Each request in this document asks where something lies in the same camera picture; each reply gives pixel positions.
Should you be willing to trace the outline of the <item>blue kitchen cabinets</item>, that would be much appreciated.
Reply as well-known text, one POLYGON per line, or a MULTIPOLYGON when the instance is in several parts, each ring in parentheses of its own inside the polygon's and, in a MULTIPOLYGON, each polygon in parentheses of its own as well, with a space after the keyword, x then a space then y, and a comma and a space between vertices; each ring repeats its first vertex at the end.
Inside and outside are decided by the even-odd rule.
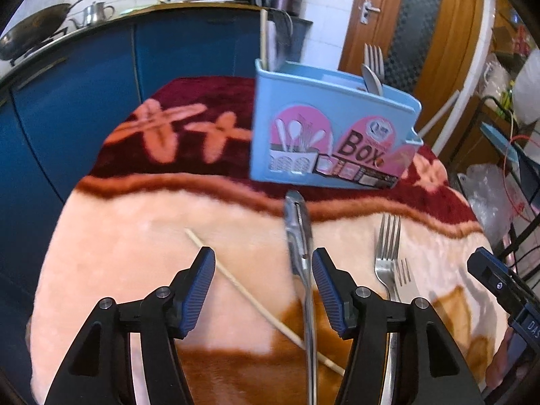
POLYGON ((25 330, 59 214, 102 141, 176 77, 252 80, 259 12, 204 3, 56 35, 1 78, 1 366, 32 401, 25 330))

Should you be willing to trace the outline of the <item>fork beside knife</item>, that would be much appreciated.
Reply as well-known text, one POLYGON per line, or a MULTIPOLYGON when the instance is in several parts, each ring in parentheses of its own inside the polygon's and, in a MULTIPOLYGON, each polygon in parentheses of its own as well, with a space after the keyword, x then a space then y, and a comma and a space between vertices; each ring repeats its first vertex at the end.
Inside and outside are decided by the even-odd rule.
POLYGON ((383 284, 388 297, 393 302, 399 301, 396 289, 395 268, 399 254, 401 238, 401 218, 383 214, 378 240, 374 253, 374 273, 383 284))

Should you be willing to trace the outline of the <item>clear plastic bags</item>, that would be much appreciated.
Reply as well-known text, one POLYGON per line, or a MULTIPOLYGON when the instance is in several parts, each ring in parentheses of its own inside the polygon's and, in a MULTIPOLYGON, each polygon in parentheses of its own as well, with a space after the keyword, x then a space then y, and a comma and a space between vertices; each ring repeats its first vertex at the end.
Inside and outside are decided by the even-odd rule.
POLYGON ((458 179, 489 244, 495 247, 509 232, 514 213, 504 191, 503 171, 493 164, 470 165, 458 179))

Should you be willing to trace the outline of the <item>red and pink blanket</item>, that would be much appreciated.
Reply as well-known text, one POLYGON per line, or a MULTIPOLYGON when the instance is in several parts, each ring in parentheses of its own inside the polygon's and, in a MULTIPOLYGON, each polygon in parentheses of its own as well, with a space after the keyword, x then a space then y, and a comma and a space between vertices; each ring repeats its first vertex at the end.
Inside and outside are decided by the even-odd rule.
MULTIPOLYGON (((188 268, 200 245, 222 264, 195 329, 178 342, 198 404, 302 404, 305 354, 283 220, 287 187, 249 178, 254 82, 176 79, 105 139, 72 190, 42 266, 29 348, 31 388, 43 403, 96 303, 145 297, 188 268)), ((383 292, 374 248, 383 214, 401 218, 399 253, 437 310, 472 375, 483 382, 506 316, 467 271, 487 247, 444 165, 421 147, 392 189, 304 187, 316 246, 357 284, 383 292)))

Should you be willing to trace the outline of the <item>spoon in box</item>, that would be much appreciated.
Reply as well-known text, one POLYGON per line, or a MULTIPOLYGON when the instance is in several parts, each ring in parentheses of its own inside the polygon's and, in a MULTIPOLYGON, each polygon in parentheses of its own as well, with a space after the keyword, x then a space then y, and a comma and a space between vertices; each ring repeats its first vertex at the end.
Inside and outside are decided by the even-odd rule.
POLYGON ((362 64, 361 74, 367 92, 373 95, 383 96, 383 85, 374 71, 366 64, 362 64))

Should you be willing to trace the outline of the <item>light blue chopsticks box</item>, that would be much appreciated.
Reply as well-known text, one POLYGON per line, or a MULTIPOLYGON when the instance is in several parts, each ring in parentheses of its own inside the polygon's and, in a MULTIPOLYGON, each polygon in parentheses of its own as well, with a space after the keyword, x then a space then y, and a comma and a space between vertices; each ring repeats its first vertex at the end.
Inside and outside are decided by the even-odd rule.
POLYGON ((392 188, 423 141, 422 105, 388 85, 365 90, 362 77, 286 62, 255 63, 250 177, 254 181, 347 189, 392 188))

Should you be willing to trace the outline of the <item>fork in box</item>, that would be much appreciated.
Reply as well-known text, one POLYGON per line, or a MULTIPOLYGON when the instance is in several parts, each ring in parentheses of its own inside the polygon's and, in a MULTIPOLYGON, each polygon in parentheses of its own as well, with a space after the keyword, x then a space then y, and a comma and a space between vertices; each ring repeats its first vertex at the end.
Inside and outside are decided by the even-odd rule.
POLYGON ((384 83, 385 74, 382 49, 378 46, 365 44, 363 56, 364 64, 375 73, 381 83, 384 83))

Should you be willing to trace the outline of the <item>wooden door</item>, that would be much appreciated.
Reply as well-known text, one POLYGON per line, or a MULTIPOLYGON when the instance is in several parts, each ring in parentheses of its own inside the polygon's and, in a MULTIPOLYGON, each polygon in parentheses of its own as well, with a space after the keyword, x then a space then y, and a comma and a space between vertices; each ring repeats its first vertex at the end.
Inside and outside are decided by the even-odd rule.
POLYGON ((483 0, 371 0, 381 9, 360 23, 353 0, 341 71, 360 73, 364 45, 383 51, 384 83, 408 92, 422 104, 421 130, 462 88, 481 26, 483 0))

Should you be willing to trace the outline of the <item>black wok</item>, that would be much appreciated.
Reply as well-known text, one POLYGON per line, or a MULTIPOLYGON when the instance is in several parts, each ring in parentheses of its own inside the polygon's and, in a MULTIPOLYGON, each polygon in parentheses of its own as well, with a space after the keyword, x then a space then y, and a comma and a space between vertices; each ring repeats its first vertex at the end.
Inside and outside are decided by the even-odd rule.
POLYGON ((83 0, 77 0, 72 4, 51 5, 18 22, 1 37, 1 61, 18 59, 29 49, 51 37, 67 18, 68 13, 81 1, 83 0))

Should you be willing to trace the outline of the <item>steel kettle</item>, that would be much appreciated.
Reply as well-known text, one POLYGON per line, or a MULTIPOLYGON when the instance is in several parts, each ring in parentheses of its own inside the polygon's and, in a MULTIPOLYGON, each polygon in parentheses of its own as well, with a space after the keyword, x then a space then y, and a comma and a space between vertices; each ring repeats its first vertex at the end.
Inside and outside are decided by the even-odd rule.
POLYGON ((113 5, 107 5, 104 2, 93 2, 82 11, 81 21, 71 18, 76 29, 96 26, 110 20, 115 14, 113 5))

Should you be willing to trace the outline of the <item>wooden chopstick centre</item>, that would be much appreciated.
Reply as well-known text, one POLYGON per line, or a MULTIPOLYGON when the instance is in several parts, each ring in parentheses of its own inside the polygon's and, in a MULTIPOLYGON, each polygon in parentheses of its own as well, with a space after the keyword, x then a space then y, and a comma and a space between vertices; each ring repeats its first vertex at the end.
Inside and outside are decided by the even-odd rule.
POLYGON ((260 60, 261 68, 267 70, 268 67, 268 52, 267 52, 267 27, 268 27, 268 12, 262 8, 260 10, 260 60))

